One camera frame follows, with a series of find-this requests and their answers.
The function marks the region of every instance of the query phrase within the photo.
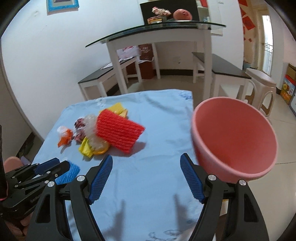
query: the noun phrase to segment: blue picture frame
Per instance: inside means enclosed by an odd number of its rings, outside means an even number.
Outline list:
[[[53,2],[53,0],[47,0],[48,13],[61,11],[61,10],[70,10],[70,9],[78,9],[79,8],[78,0],[73,0],[73,4],[64,5],[64,6],[57,6],[57,7],[54,7],[52,2]]]

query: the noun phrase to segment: glass tabletop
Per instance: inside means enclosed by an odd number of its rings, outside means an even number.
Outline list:
[[[179,21],[170,21],[170,22],[163,22],[163,23],[153,23],[149,25],[142,25],[137,26],[129,29],[125,29],[119,31],[117,33],[108,35],[104,38],[98,39],[85,47],[91,46],[95,43],[100,42],[101,44],[107,43],[109,41],[126,37],[133,34],[161,30],[161,29],[170,29],[170,28],[196,28],[196,29],[208,29],[208,30],[215,30],[220,28],[225,28],[226,25],[219,24],[219,23],[209,23],[209,22],[199,22],[199,21],[187,21],[187,20],[179,20]]]

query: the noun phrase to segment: fruit box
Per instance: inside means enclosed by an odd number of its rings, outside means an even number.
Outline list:
[[[283,87],[281,89],[281,96],[287,104],[290,104],[291,98],[295,91],[296,82],[286,74],[284,78]]]

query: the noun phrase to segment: red sponge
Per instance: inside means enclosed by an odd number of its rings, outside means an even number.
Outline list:
[[[130,152],[144,130],[143,126],[107,109],[99,114],[96,122],[97,136],[126,153]]]

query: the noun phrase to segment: bench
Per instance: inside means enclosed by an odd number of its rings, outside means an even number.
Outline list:
[[[121,67],[121,69],[124,70],[123,73],[124,73],[125,80],[128,82],[125,68],[128,65],[130,65],[131,63],[135,63],[138,81],[142,82],[138,57],[133,57],[131,59],[124,60],[124,61],[120,62],[120,67]],[[108,80],[113,75],[115,75],[115,71],[114,71],[113,67],[109,67],[109,68],[105,68],[105,69],[99,69],[99,70],[93,72],[92,74],[90,74],[89,76],[87,76],[86,78],[84,78],[83,80],[79,81],[78,85],[81,89],[81,92],[84,95],[84,98],[86,100],[90,99],[90,97],[86,91],[86,88],[91,87],[91,86],[97,86],[101,97],[106,97],[107,93],[106,93],[105,88],[103,86],[103,82],[105,80]]]
[[[204,76],[201,71],[201,66],[204,68],[205,58],[204,53],[192,52],[193,54],[193,83],[196,83],[198,76]],[[248,89],[249,80],[251,77],[247,75],[243,70],[239,69],[235,65],[231,64],[227,60],[219,57],[216,54],[213,55],[213,97],[218,96],[219,88],[222,83],[240,85],[237,99],[244,100]]]

